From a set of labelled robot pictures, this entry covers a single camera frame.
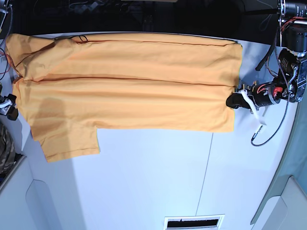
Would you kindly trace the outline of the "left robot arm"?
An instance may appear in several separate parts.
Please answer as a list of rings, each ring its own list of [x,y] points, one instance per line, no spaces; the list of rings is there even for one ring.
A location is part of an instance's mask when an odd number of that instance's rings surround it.
[[[259,108],[278,104],[280,100],[300,102],[307,88],[307,2],[280,0],[277,14],[279,27],[275,41],[256,70],[267,65],[271,54],[275,53],[278,74],[271,82],[242,85],[226,100],[226,105],[232,109],[250,110],[262,125],[265,122],[257,114]]]

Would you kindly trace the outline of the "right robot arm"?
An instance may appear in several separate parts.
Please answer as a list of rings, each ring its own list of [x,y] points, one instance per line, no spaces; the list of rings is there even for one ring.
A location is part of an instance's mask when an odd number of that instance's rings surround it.
[[[13,6],[11,0],[1,0],[0,1],[0,32],[2,32],[4,23],[9,16],[9,25],[5,37],[0,43],[0,57],[4,58],[6,64],[5,69],[0,72],[0,80],[3,80],[5,75],[11,68],[10,60],[11,58],[4,50],[5,43],[8,36],[11,34],[13,27]],[[0,96],[0,115],[7,117],[11,121],[15,121],[18,118],[19,112],[16,108],[16,96],[13,94],[8,94],[7,96]]]

